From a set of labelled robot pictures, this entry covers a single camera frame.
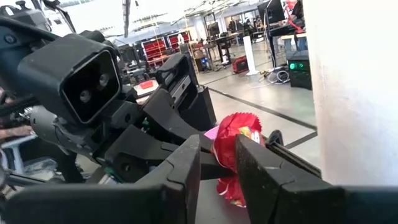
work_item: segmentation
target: red shelf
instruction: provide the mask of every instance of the red shelf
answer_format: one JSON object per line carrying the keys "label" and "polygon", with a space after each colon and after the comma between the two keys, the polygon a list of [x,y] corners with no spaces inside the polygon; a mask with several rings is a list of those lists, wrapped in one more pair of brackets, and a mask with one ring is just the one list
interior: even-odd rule
{"label": "red shelf", "polygon": [[180,49],[178,48],[178,35],[179,34],[182,34],[182,37],[184,38],[184,42],[189,42],[189,40],[190,40],[189,31],[169,35],[168,38],[169,38],[170,46],[174,52],[180,51]]}
{"label": "red shelf", "polygon": [[147,41],[142,43],[145,53],[147,55],[147,60],[150,62],[151,60],[162,56],[163,51],[166,50],[164,38],[159,38],[152,41]]}

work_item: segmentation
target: snack bag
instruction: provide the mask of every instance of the snack bag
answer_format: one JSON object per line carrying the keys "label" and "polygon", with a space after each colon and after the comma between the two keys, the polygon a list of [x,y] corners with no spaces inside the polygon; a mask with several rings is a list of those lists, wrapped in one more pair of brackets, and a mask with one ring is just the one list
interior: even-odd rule
{"label": "snack bag", "polygon": [[259,118],[251,113],[235,113],[225,117],[220,123],[211,152],[221,166],[236,173],[234,177],[218,179],[217,192],[232,204],[246,207],[235,164],[237,134],[244,134],[261,145],[265,144]]}

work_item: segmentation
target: white pillar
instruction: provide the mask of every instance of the white pillar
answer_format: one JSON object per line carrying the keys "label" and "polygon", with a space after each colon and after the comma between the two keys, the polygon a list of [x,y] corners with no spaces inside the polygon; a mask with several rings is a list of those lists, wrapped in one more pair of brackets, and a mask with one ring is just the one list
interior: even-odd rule
{"label": "white pillar", "polygon": [[246,75],[257,75],[259,71],[256,70],[254,64],[253,50],[251,48],[250,36],[243,37],[244,52],[246,53],[246,60],[248,61],[249,72]]}
{"label": "white pillar", "polygon": [[398,185],[398,1],[303,5],[323,178]]}

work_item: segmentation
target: gray floor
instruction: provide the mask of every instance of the gray floor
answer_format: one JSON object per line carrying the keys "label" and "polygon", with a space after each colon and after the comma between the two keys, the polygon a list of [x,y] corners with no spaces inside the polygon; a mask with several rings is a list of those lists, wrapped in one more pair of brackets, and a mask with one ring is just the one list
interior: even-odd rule
{"label": "gray floor", "polygon": [[[272,67],[264,42],[252,45],[256,69],[264,71]],[[245,55],[244,47],[232,47],[236,57]],[[285,62],[283,54],[278,62]],[[259,80],[260,75],[245,77],[232,73],[232,68],[218,72],[200,73],[199,83],[211,90],[211,100],[218,121],[235,112],[256,114],[268,135],[279,129],[284,135],[285,145],[291,151],[315,166],[320,165],[320,152],[316,131],[315,110],[312,91],[292,88],[290,84],[269,84]]]}

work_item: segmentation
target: cable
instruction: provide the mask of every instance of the cable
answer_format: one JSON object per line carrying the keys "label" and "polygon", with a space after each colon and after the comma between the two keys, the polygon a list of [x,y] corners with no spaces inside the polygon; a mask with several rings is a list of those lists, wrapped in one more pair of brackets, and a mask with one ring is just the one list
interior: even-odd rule
{"label": "cable", "polygon": [[12,30],[24,33],[33,38],[36,37],[49,41],[55,41],[57,38],[59,38],[59,36],[51,32],[47,32],[45,30],[6,17],[0,17],[0,26],[11,28]]}

